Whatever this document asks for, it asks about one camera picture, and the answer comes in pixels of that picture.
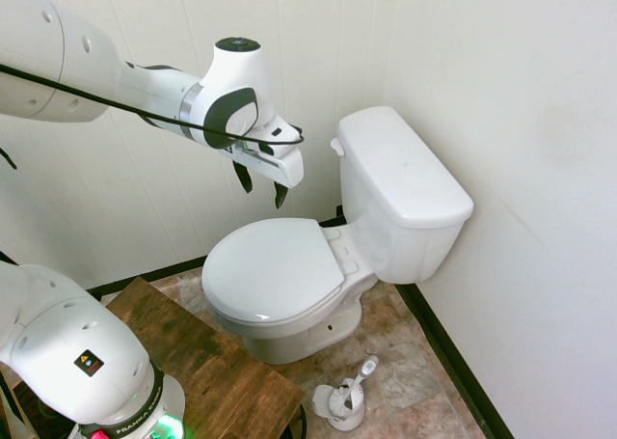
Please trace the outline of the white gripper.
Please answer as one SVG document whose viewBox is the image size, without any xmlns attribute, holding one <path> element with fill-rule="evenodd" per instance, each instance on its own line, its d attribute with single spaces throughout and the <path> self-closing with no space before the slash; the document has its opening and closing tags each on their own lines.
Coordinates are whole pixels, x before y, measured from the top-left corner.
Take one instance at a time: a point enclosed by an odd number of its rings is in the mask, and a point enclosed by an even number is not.
<svg viewBox="0 0 617 439">
<path fill-rule="evenodd" d="M 303 157 L 299 149 L 301 131 L 275 115 L 268 123 L 252 128 L 244 140 L 236 140 L 220 153 L 233 162 L 233 169 L 246 193 L 253 190 L 248 169 L 274 181 L 275 207 L 281 208 L 289 188 L 304 176 Z"/>
</svg>

